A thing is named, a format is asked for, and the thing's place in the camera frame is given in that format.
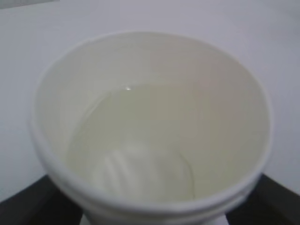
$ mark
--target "white surface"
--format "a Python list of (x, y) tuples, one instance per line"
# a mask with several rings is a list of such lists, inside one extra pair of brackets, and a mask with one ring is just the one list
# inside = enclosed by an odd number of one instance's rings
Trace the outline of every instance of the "white surface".
[(299, 2), (285, 6), (267, 0), (61, 0), (0, 10), (0, 201), (44, 174), (26, 128), (42, 71), (74, 44), (119, 30), (188, 35), (238, 58), (262, 81), (275, 109), (266, 173), (300, 194)]
[[(85, 217), (85, 215), (83, 215), (80, 225), (90, 225), (89, 221), (87, 220), (87, 218)], [(226, 216), (221, 216), (217, 219), (215, 219), (214, 221), (208, 222), (207, 224), (204, 225), (229, 225), (226, 219)]]
[(0, 9), (2, 8), (11, 8), (11, 7), (20, 7), (38, 3), (45, 3), (54, 0), (1, 0)]

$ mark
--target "clear liquid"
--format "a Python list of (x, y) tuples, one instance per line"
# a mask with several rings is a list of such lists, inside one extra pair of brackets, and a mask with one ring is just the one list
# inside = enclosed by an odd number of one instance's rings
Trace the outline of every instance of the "clear liquid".
[(229, 178), (215, 173), (225, 169), (216, 142), (226, 133), (220, 115), (193, 85), (114, 91), (82, 120), (66, 163), (117, 198), (167, 203), (206, 196)]

